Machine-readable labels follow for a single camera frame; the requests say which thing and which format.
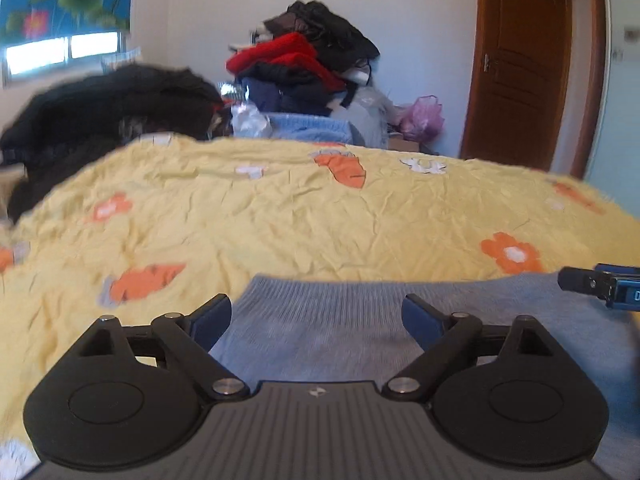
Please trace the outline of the grey and navy knit sweater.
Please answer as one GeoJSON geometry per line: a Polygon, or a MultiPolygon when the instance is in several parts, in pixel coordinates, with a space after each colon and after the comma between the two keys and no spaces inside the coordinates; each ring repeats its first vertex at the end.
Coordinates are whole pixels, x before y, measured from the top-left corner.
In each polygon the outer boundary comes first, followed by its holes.
{"type": "Polygon", "coordinates": [[[631,314],[563,292],[553,274],[473,283],[313,283],[253,278],[210,354],[250,387],[261,380],[383,385],[421,349],[401,322],[415,294],[446,314],[491,325],[536,318],[600,388],[610,422],[597,464],[616,479],[639,475],[639,329],[631,314]]]}

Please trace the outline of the pile of clothes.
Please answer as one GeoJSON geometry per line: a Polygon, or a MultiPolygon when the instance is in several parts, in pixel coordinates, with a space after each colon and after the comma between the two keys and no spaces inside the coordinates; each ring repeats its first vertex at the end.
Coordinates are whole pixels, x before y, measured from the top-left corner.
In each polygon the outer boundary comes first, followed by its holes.
{"type": "Polygon", "coordinates": [[[387,148],[393,104],[373,85],[380,50],[318,0],[296,0],[233,47],[226,69],[263,113],[333,118],[352,140],[387,148]]]}

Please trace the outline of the white wardrobe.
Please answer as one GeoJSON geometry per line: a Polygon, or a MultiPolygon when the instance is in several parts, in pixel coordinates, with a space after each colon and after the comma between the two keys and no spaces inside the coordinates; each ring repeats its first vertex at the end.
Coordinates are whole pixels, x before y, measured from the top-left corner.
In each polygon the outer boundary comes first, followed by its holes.
{"type": "Polygon", "coordinates": [[[605,0],[602,105],[586,180],[639,214],[639,0],[605,0]]]}

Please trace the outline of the yellow carrot print bedsheet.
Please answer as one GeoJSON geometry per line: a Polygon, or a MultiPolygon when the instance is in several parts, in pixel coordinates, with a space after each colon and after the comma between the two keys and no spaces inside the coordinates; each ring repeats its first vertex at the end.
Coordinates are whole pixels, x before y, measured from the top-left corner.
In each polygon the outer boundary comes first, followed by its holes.
{"type": "Polygon", "coordinates": [[[569,177],[335,143],[158,134],[1,225],[1,474],[37,465],[40,379],[99,316],[145,324],[253,278],[473,283],[636,266],[639,222],[569,177]]]}

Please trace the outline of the brown wooden door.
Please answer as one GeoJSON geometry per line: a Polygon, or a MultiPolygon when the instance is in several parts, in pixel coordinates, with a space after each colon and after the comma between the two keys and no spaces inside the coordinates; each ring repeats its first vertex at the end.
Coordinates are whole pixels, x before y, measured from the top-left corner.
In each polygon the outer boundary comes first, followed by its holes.
{"type": "Polygon", "coordinates": [[[585,177],[607,24],[605,0],[477,0],[461,157],[585,177]]]}

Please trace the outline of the pink plastic bag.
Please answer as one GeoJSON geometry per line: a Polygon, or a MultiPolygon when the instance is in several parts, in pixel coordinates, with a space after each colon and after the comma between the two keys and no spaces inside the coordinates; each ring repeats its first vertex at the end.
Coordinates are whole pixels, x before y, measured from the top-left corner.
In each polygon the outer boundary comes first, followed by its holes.
{"type": "Polygon", "coordinates": [[[442,133],[444,123],[442,103],[431,94],[420,96],[400,111],[398,128],[406,140],[429,144],[442,133]]]}

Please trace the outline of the black coat on bed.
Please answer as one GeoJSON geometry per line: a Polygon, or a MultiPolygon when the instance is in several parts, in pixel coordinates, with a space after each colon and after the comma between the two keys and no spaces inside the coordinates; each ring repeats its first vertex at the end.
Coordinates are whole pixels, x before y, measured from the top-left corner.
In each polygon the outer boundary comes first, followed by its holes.
{"type": "Polygon", "coordinates": [[[218,90],[190,70],[129,64],[36,94],[1,135],[3,167],[27,177],[8,200],[17,221],[52,188],[147,133],[209,141],[230,133],[218,90]]]}

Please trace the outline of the silver plastic bag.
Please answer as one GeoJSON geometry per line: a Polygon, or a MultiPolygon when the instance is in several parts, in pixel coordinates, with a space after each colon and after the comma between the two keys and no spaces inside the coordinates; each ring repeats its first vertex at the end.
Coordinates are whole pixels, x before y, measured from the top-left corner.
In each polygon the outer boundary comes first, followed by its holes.
{"type": "Polygon", "coordinates": [[[269,117],[250,100],[247,87],[234,82],[222,82],[218,84],[218,91],[234,136],[244,139],[268,139],[272,136],[269,117]]]}

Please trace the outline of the light blue folded blanket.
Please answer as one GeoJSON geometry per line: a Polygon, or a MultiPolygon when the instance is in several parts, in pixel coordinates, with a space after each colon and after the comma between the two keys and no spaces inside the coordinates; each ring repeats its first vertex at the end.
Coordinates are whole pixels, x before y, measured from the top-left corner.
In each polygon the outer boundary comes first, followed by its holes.
{"type": "Polygon", "coordinates": [[[267,113],[273,139],[363,146],[359,131],[346,120],[304,114],[267,113]]]}

